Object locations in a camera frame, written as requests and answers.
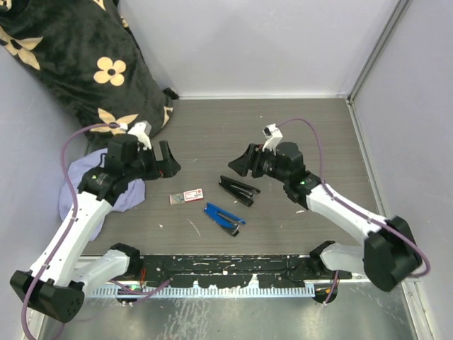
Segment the white red staple box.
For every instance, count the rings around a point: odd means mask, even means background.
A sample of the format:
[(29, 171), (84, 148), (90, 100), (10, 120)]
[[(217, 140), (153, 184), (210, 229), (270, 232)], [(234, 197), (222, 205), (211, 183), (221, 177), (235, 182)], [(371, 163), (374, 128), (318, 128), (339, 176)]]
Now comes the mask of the white red staple box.
[(204, 193), (201, 188), (184, 191), (181, 193), (173, 193), (169, 196), (169, 203), (171, 205), (177, 205), (182, 203), (189, 203), (197, 200), (202, 200)]

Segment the blue stapler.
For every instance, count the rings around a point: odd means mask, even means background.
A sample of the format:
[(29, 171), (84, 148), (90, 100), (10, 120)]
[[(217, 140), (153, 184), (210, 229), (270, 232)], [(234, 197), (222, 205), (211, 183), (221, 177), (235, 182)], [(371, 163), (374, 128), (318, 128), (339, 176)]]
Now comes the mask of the blue stapler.
[(225, 232), (233, 237), (239, 233), (240, 226), (246, 224), (246, 221), (242, 218), (237, 217), (212, 203), (206, 203), (204, 212)]

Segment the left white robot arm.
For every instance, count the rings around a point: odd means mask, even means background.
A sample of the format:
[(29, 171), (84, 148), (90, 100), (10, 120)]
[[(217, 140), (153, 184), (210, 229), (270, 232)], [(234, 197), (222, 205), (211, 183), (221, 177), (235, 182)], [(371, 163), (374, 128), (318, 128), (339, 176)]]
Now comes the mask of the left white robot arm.
[(113, 209), (130, 182), (171, 178), (181, 169), (168, 142), (159, 143), (162, 158), (134, 135), (114, 137), (102, 166), (89, 169), (73, 192), (74, 204), (38, 260), (27, 271), (16, 271), (10, 284), (24, 308), (66, 324), (75, 318), (86, 295), (122, 276), (133, 281), (142, 272), (138, 249), (117, 243), (85, 268), (76, 268), (94, 230)]

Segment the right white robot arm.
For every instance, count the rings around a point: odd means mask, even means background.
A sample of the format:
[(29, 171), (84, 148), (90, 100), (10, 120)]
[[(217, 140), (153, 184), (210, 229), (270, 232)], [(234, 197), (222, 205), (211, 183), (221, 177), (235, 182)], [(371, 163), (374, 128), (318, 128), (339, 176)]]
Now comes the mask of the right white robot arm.
[(327, 218), (358, 242), (358, 246), (334, 242), (322, 249), (310, 262), (317, 278), (325, 279), (334, 271), (355, 272), (389, 292), (421, 267), (420, 250), (403, 218), (377, 215), (335, 192), (306, 169), (295, 143), (283, 142), (274, 151), (250, 144), (228, 166), (242, 177), (269, 176), (280, 181), (293, 203)]

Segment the black stapler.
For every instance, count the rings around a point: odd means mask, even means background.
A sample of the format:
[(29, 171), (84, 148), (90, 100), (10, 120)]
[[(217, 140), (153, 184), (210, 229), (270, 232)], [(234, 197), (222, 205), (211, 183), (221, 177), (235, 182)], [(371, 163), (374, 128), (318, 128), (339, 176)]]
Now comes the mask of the black stapler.
[(247, 207), (252, 206), (255, 196), (260, 193), (260, 189), (254, 186), (223, 175), (219, 178), (219, 186)]

